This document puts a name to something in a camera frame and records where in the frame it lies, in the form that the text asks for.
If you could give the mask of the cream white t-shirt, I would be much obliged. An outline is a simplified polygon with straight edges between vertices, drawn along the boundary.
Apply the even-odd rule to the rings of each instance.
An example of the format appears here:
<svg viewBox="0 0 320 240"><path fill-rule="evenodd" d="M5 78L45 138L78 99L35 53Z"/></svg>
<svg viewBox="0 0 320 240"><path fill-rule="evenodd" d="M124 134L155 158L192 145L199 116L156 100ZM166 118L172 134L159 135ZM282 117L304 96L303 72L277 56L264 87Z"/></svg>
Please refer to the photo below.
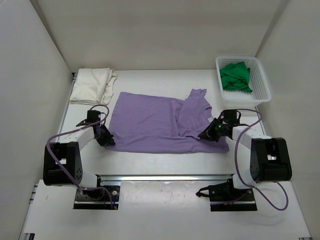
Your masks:
<svg viewBox="0 0 320 240"><path fill-rule="evenodd" d="M117 79L111 68L80 68L70 95L71 104L108 105Z"/></svg>

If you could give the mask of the purple t-shirt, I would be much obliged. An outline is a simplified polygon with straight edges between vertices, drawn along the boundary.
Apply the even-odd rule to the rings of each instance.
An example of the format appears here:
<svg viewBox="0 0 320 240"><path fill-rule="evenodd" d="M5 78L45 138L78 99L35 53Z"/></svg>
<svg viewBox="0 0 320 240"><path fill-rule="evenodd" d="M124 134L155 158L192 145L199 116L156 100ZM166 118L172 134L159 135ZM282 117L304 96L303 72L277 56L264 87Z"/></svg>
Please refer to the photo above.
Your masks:
<svg viewBox="0 0 320 240"><path fill-rule="evenodd" d="M121 92L109 124L115 152L148 154L227 153L229 145L200 139L209 126L212 106L206 89L192 89L184 99Z"/></svg>

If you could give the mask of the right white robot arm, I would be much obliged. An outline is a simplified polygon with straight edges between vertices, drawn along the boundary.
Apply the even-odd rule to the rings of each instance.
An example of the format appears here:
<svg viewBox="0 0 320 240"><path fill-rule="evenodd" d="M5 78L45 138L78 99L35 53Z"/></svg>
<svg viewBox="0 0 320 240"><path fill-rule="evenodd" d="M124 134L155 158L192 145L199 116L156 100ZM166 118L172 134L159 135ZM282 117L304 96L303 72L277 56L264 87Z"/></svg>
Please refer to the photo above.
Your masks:
<svg viewBox="0 0 320 240"><path fill-rule="evenodd" d="M198 137L218 142L222 137L235 141L235 189L252 189L261 183L283 182L292 178L286 140L258 133L253 124L241 123L242 109L223 110Z"/></svg>

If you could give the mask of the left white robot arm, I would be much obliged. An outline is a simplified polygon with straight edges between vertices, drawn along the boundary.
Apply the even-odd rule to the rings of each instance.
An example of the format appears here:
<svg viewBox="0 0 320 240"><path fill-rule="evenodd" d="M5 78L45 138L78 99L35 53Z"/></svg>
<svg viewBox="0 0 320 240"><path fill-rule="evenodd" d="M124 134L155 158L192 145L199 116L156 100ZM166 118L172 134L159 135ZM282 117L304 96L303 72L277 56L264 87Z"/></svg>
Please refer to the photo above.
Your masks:
<svg viewBox="0 0 320 240"><path fill-rule="evenodd" d="M99 177L83 170L81 150L91 141L101 147L114 146L113 135L98 110L87 111L86 119L72 131L61 133L60 141L48 140L44 151L43 182L47 186L73 185L80 191L99 187Z"/></svg>

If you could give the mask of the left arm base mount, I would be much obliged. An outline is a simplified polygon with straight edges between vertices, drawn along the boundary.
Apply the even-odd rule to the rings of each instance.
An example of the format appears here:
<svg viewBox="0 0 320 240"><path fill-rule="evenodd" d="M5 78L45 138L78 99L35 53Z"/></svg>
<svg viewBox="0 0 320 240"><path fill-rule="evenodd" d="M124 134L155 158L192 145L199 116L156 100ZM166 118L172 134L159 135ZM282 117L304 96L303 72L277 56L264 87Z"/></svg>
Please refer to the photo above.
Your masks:
<svg viewBox="0 0 320 240"><path fill-rule="evenodd" d="M103 190L90 191L87 194L81 193L78 189L75 192L73 209L75 210L118 210L121 182L120 181L102 181L101 186L105 187L108 193Z"/></svg>

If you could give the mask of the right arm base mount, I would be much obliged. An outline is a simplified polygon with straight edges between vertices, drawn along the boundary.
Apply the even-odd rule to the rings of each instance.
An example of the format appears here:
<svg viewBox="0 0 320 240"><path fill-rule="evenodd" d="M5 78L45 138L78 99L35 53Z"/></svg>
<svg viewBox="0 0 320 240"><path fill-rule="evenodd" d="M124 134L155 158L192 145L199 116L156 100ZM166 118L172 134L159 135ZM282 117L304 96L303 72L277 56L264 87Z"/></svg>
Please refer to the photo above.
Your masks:
<svg viewBox="0 0 320 240"><path fill-rule="evenodd" d="M209 200L211 212L255 212L258 210L253 189L234 187L231 175L200 175L194 179L204 182L195 195Z"/></svg>

